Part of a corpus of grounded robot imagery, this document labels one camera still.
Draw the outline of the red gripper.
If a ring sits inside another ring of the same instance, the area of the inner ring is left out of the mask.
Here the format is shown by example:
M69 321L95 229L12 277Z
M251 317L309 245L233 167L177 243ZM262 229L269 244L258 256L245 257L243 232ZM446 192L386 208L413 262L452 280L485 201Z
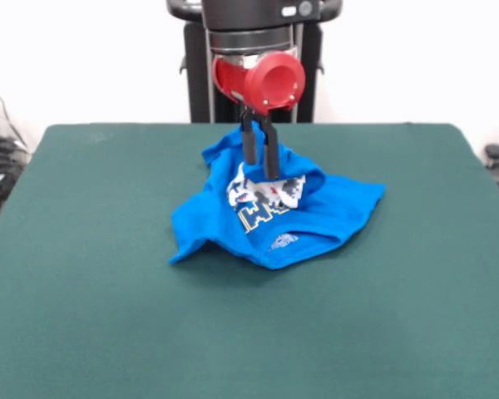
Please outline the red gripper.
M238 62L217 57L212 63L212 77L222 94L249 107L241 112L243 153L248 165L257 162L253 111L263 116L259 126L264 133L265 175L268 180L277 180L279 137L267 115L277 109L290 110L299 102L306 85L300 60L287 52L268 52Z

